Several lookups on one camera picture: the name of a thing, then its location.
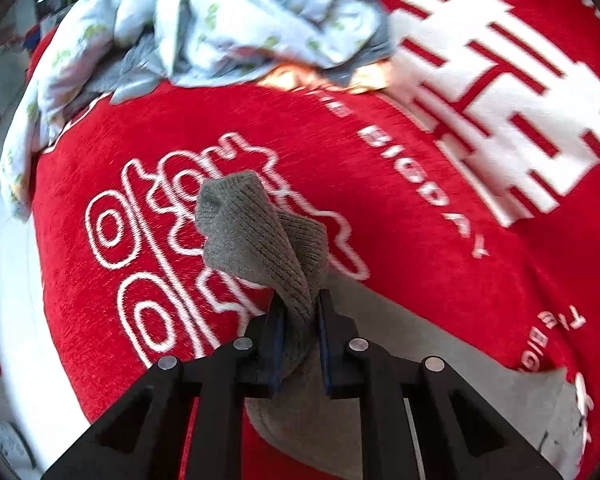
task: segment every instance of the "white blanket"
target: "white blanket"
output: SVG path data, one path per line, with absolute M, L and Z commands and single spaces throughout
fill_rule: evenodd
M 14 216 L 30 215 L 31 157 L 56 142 L 64 107 L 114 44 L 130 47 L 147 25 L 157 44 L 142 67 L 149 77 L 220 86 L 256 79 L 282 59 L 340 65 L 375 33 L 379 16 L 362 0 L 78 1 L 43 54 L 4 143 L 0 188 Z

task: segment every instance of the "triangular cutout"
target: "triangular cutout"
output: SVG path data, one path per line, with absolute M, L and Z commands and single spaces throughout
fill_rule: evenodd
M 152 393 L 144 390 L 138 398 L 120 414 L 113 423 L 98 436 L 98 443 L 125 455 L 132 454 L 140 431 L 151 406 Z
M 454 391 L 449 399 L 471 456 L 479 457 L 504 447 L 504 437 L 460 391 Z

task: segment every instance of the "silver rivet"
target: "silver rivet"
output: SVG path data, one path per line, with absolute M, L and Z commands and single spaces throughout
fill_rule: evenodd
M 158 361 L 158 366 L 162 370 L 171 370 L 176 364 L 178 364 L 178 360 L 172 355 L 165 355 Z
M 369 348 L 369 341 L 362 339 L 361 337 L 357 337 L 349 341 L 349 348 L 351 348 L 354 352 L 364 352 L 367 348 Z
M 429 357 L 424 361 L 424 365 L 432 372 L 441 372 L 445 369 L 445 362 L 439 357 Z
M 239 337 L 234 341 L 234 348 L 236 350 L 248 350 L 253 346 L 253 341 L 248 337 Z

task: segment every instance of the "floor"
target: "floor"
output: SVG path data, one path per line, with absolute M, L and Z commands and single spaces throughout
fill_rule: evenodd
M 0 120 L 2 144 L 22 90 Z M 10 218 L 0 196 L 0 420 L 14 422 L 40 477 L 88 423 L 60 364 L 46 326 L 33 222 Z

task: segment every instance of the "laundry pile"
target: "laundry pile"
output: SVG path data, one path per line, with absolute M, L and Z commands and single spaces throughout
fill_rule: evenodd
M 0 162 L 2 196 L 14 216 L 29 216 L 33 154 L 55 143 L 65 108 L 113 49 L 151 43 L 115 79 L 113 104 L 147 94 L 165 78 L 183 87 L 224 86 L 290 60 L 325 69 L 327 77 L 328 69 L 346 67 L 333 72 L 342 84 L 355 68 L 390 54 L 388 40 L 370 42 L 382 20 L 378 4 L 366 0 L 80 0 L 14 115 Z

